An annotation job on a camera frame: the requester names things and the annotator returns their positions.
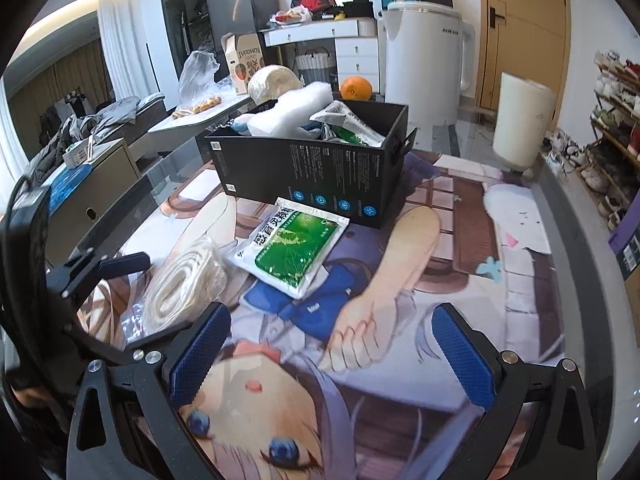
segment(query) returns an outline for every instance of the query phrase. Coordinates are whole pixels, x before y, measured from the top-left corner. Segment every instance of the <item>curtain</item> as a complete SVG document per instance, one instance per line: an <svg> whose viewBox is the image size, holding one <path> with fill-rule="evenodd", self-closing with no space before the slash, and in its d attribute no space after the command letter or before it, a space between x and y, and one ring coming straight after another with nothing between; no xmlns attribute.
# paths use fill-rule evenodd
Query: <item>curtain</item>
<svg viewBox="0 0 640 480"><path fill-rule="evenodd" d="M0 215L4 214L9 195L28 162L14 129L4 80L0 78Z"/></svg>
<svg viewBox="0 0 640 480"><path fill-rule="evenodd" d="M29 158L42 148L39 141L42 130L40 116L53 103L78 88L93 107L110 100L111 80L100 40L92 41L58 60L9 99L15 131Z"/></svg>
<svg viewBox="0 0 640 480"><path fill-rule="evenodd" d="M134 0L98 0L100 40L116 99L145 98L156 91L145 74L146 46L136 35L134 5Z"/></svg>

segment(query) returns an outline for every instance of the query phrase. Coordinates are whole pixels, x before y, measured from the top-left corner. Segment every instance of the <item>open black cardboard box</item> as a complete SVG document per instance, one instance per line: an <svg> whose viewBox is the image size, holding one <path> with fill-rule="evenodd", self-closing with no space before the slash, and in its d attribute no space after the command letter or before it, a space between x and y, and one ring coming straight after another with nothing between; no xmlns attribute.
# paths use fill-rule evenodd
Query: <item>open black cardboard box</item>
<svg viewBox="0 0 640 480"><path fill-rule="evenodd" d="M407 136L409 108L374 101L346 101L373 130L385 136L380 148L322 140L243 137L223 125L207 134L212 160L225 192L275 203L277 197L332 211L356 224L379 228L414 145ZM273 107L274 102L253 112Z"/></svg>

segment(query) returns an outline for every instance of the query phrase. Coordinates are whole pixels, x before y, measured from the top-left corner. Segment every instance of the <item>blue eye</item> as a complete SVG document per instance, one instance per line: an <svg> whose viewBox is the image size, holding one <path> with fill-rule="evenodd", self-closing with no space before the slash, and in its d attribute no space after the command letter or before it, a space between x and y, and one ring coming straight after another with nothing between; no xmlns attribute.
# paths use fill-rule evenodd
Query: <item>blue eye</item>
<svg viewBox="0 0 640 480"><path fill-rule="evenodd" d="M194 436L206 438L209 432L209 415L196 409L187 418L187 427Z"/></svg>
<svg viewBox="0 0 640 480"><path fill-rule="evenodd" d="M300 460L300 450L289 437L274 437L269 444L269 459L277 467L295 467Z"/></svg>

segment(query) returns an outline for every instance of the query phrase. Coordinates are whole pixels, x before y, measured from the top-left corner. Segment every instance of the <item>medicine packet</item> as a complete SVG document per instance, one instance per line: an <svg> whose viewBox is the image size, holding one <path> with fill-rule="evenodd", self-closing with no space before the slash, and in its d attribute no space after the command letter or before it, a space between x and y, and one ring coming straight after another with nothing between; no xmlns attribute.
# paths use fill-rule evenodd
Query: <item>medicine packet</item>
<svg viewBox="0 0 640 480"><path fill-rule="evenodd" d="M238 245L232 263L301 300L349 219L279 198L273 213Z"/></svg>
<svg viewBox="0 0 640 480"><path fill-rule="evenodd" d="M342 101L334 101L324 110L313 114L310 120L330 124L335 134L349 144L379 148L385 142L385 137L369 128Z"/></svg>

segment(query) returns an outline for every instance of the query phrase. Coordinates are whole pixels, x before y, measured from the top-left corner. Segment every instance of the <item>anime arm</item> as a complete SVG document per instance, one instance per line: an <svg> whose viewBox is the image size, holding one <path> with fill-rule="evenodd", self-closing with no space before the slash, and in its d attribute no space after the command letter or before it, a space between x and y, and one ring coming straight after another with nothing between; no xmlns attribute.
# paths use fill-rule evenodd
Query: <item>anime arm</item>
<svg viewBox="0 0 640 480"><path fill-rule="evenodd" d="M386 355L393 338L401 290L413 290L440 239L440 217L421 206L396 223L369 286L344 305L319 368L366 368Z"/></svg>

